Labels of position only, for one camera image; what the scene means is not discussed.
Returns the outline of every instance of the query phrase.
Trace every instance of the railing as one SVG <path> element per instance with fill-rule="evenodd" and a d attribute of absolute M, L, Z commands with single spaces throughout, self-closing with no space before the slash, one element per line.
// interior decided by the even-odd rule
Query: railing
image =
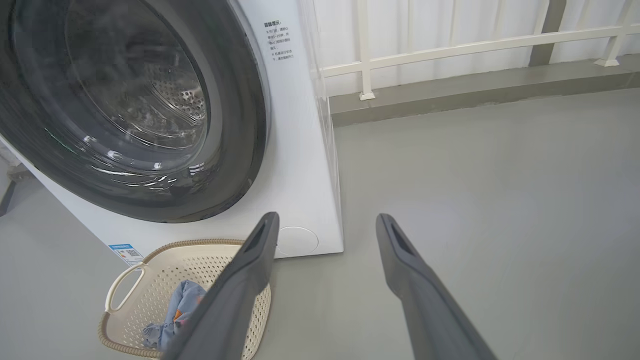
<path fill-rule="evenodd" d="M 369 56 L 369 22 L 367 18 L 367 0 L 357 0 L 358 12 L 358 38 L 360 43 L 360 61 L 335 65 L 323 68 L 324 76 L 338 76 L 352 72 L 362 73 L 362 93 L 360 100 L 375 98 L 371 91 L 371 70 L 395 65 L 415 63 L 418 61 L 448 58 L 450 56 L 483 53 L 485 51 L 514 49 L 542 44 L 554 44 L 558 42 L 569 42 L 576 40 L 587 40 L 595 38 L 609 38 L 605 53 L 595 63 L 601 66 L 618 65 L 616 57 L 620 52 L 620 47 L 626 35 L 639 34 L 640 24 L 631 24 L 632 10 L 637 0 L 626 0 L 618 16 L 618 21 L 614 26 L 604 26 L 600 28 L 585 29 L 584 25 L 589 14 L 592 0 L 585 0 L 580 11 L 577 29 L 573 31 L 560 31 L 555 33 L 542 33 L 542 27 L 547 16 L 549 0 L 542 0 L 536 23 L 532 35 L 511 38 L 499 38 L 500 29 L 504 19 L 504 0 L 498 0 L 497 14 L 493 26 L 492 39 L 489 41 L 472 42 L 468 44 L 456 44 L 456 30 L 458 29 L 458 0 L 453 1 L 453 12 L 451 19 L 451 29 L 449 32 L 449 46 L 439 47 L 421 51 L 413 51 L 413 3 L 408 1 L 407 18 L 407 48 L 408 52 L 381 58 L 371 58 Z"/>

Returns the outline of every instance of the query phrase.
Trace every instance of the blue cloth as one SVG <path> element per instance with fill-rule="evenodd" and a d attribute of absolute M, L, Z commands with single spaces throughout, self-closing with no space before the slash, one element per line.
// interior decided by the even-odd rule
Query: blue cloth
<path fill-rule="evenodd" d="M 198 307 L 207 292 L 193 281 L 182 281 L 171 295 L 163 324 L 150 323 L 142 329 L 142 345 L 166 351 L 171 340 L 178 335 L 183 323 Z"/>

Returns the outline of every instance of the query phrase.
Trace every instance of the plastic basket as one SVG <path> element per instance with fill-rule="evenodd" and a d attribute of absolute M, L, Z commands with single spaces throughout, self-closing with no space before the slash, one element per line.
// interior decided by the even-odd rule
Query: plastic basket
<path fill-rule="evenodd" d="M 109 289 L 100 320 L 98 336 L 102 344 L 126 354 L 161 357 L 162 352 L 142 345 L 142 329 L 149 323 L 164 322 L 171 295 L 181 281 L 191 280 L 208 290 L 243 243 L 243 240 L 228 239 L 171 243 L 120 274 Z M 112 307 L 116 289 L 137 268 L 141 269 L 140 277 L 122 303 Z M 267 285 L 253 305 L 243 360 L 251 359 L 260 345 L 270 305 L 271 288 Z"/>

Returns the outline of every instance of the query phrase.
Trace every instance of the concrete floor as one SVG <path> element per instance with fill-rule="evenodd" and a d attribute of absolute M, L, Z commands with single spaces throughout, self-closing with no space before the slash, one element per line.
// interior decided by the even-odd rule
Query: concrete floor
<path fill-rule="evenodd" d="M 640 90 L 336 130 L 345 253 L 282 259 L 256 360 L 411 359 L 374 236 L 396 218 L 500 359 L 640 350 Z M 46 189 L 0 218 L 7 359 L 131 359 L 98 342 L 125 265 Z"/>

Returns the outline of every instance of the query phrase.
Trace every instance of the warning label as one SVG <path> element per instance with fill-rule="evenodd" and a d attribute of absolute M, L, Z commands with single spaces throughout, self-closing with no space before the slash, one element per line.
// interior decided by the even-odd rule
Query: warning label
<path fill-rule="evenodd" d="M 266 28 L 265 32 L 269 50 L 271 51 L 271 59 L 273 61 L 282 61 L 293 58 L 289 27 L 284 26 L 279 20 L 265 22 L 264 27 Z"/>

